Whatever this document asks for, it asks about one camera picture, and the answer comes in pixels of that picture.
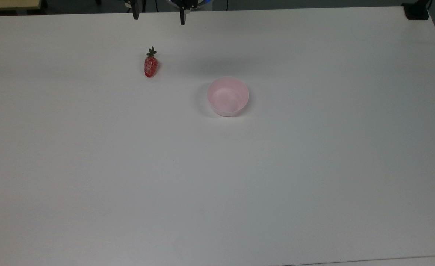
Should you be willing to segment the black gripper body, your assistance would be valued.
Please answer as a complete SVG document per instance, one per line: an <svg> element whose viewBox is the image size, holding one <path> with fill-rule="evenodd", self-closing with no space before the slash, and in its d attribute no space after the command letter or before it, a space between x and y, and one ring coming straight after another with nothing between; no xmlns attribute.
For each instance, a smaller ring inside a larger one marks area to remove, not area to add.
<svg viewBox="0 0 435 266"><path fill-rule="evenodd" d="M174 0L174 4L179 10L193 10L199 5L199 0Z"/></svg>

